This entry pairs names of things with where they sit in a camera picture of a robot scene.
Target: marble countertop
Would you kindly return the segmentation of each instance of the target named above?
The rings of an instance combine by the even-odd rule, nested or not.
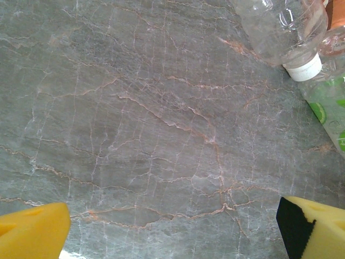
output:
[[[282,195],[345,208],[344,160],[227,1],[0,10],[0,212],[66,202],[71,258],[287,258]]]

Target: bottle cap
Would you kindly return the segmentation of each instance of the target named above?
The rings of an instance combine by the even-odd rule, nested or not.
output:
[[[319,57],[319,54],[316,54],[311,61],[303,66],[297,67],[295,69],[285,69],[293,80],[297,82],[307,81],[320,73],[322,69],[321,59]]]

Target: plastic bottle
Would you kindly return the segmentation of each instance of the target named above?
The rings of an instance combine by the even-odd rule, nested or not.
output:
[[[318,51],[322,70],[299,83],[303,97],[345,158],[345,1],[329,1],[329,30]]]
[[[316,47],[328,19],[321,0],[230,0],[254,51],[266,62],[283,65],[295,81],[321,70]]]

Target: white bottle cap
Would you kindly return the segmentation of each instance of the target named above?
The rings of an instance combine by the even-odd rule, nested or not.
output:
[[[295,69],[287,69],[285,67],[285,69],[293,80],[297,82],[307,81],[320,73],[322,69],[321,59],[319,57],[319,54],[316,54],[311,61],[303,66],[297,67]]]

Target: gray marble surface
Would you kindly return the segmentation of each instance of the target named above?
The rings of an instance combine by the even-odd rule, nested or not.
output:
[[[344,161],[224,0],[1,0],[0,212],[50,202],[73,258],[287,258],[281,195]]]

